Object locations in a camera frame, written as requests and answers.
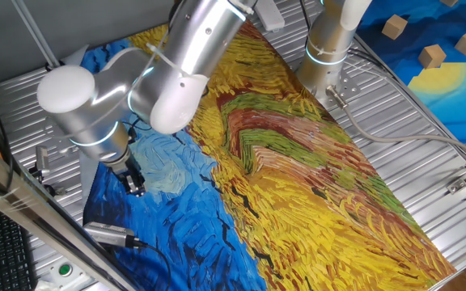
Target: green button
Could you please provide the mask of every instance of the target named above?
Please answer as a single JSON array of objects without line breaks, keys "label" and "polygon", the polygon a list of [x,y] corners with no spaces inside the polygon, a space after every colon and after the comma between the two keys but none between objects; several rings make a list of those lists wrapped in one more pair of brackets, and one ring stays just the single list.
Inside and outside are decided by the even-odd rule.
[{"label": "green button", "polygon": [[61,274],[61,276],[69,276],[71,274],[71,266],[69,264],[63,264],[59,269],[58,273]]}]

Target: keyboard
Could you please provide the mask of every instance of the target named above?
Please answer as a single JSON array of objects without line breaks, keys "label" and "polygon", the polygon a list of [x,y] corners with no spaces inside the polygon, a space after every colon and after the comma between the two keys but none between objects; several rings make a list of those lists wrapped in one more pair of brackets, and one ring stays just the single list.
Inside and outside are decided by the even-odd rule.
[{"label": "keyboard", "polygon": [[32,291],[30,251],[24,229],[0,213],[0,291]]}]

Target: yellow wheat field painting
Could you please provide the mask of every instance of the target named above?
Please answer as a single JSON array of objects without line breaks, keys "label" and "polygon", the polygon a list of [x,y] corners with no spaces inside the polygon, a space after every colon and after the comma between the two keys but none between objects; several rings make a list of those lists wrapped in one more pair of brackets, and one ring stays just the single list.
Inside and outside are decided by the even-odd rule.
[{"label": "yellow wheat field painting", "polygon": [[[165,29],[129,40],[146,49]],[[116,224],[106,218],[112,203],[125,205],[118,221],[169,257],[174,290],[427,290],[455,271],[250,23],[187,129],[173,137],[146,131],[133,151],[150,169],[147,182],[162,178],[141,200],[123,198],[100,168],[107,186],[94,185],[90,202],[104,207],[93,213]],[[166,274],[149,264],[138,272],[139,258],[164,269],[154,256],[116,254],[145,286],[162,290]]]}]

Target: blue painted surface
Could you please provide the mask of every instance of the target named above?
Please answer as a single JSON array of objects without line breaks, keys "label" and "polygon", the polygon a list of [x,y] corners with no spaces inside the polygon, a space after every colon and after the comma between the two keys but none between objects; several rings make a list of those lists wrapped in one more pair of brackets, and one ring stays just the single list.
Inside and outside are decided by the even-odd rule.
[{"label": "blue painted surface", "polygon": [[[391,40],[381,31],[394,14],[409,23],[401,36]],[[418,56],[426,46],[439,44],[447,55],[445,62],[466,63],[466,56],[454,48],[465,33],[466,0],[459,0],[453,7],[439,0],[373,0],[358,29],[362,39],[406,84],[423,70]],[[466,100],[466,87],[440,96],[436,107],[431,106],[432,98],[414,93],[460,141],[466,142],[466,107],[454,107]]]},{"label": "blue painted surface", "polygon": [[[110,57],[122,45],[108,45]],[[87,53],[83,65],[96,72],[110,57],[98,48]],[[146,130],[137,130],[138,140],[131,150],[142,167],[148,193],[141,198],[127,196],[116,176],[100,164],[84,223],[130,228],[142,241],[160,249],[172,270],[170,290],[265,290],[257,261],[239,240],[233,218],[210,182],[217,163],[185,131],[170,136],[141,122],[138,126]],[[167,268],[159,255],[147,249],[114,251],[145,289],[165,290]]]}]

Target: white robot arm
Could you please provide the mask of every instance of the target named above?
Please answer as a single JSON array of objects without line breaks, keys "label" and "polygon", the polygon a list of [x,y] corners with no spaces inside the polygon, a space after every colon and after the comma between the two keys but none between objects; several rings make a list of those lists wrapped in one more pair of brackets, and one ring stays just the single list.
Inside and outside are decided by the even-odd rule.
[{"label": "white robot arm", "polygon": [[[324,52],[339,52],[350,45],[370,1],[325,1],[327,11],[312,25],[299,71],[309,90],[338,81],[338,74],[327,75],[327,71],[337,69],[346,50]],[[338,9],[344,2],[359,8],[363,3],[365,8],[363,12]],[[84,154],[111,167],[127,193],[140,196],[145,180],[130,153],[125,126],[118,120],[134,112],[160,133],[184,128],[216,65],[255,4],[256,0],[183,0],[171,21],[162,61],[146,68],[150,56],[139,48],[128,48],[96,75],[81,67],[62,66],[40,82],[39,105]]]}]

